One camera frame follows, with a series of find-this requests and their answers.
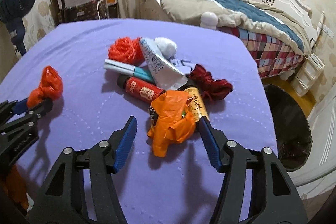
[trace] red bottle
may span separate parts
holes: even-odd
[[[120,75],[117,79],[117,85],[126,90],[128,94],[149,104],[165,92],[153,84],[127,75]]]

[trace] black trash bag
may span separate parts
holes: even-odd
[[[298,103],[275,85],[264,85],[271,109],[278,157],[287,172],[296,171],[308,160],[312,138],[310,126]]]

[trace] floor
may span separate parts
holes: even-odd
[[[285,90],[299,104],[306,117],[308,117],[309,113],[313,109],[313,106],[316,104],[316,100],[310,91],[308,91],[304,96],[300,97],[295,92],[290,82],[280,79],[279,76],[265,78],[261,81],[264,85],[273,84]]]

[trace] table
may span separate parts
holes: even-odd
[[[209,222],[223,174],[211,167],[199,133],[171,145],[165,158],[151,153],[147,138],[148,105],[116,85],[117,73],[103,69],[109,46],[118,37],[167,37],[178,45],[177,57],[200,63],[214,79],[234,86],[225,100],[206,103],[213,128],[224,131],[245,148],[276,151],[268,102],[257,66],[236,37],[176,23],[110,19],[61,24],[36,44],[0,85],[0,102],[22,100],[38,86],[41,72],[54,67],[63,79],[63,97],[39,121],[40,139],[18,161],[28,193],[34,199],[62,150],[91,148],[124,127],[129,116],[138,131],[125,167],[113,176],[129,224],[205,224]],[[89,174],[85,172],[89,214]],[[241,219],[247,217],[251,173],[247,175]]]

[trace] plaid sheet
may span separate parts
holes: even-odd
[[[241,28],[218,27],[217,30],[232,34],[242,40],[257,63],[261,79],[295,68],[304,60],[303,56],[295,54],[290,46],[275,37],[249,32]]]

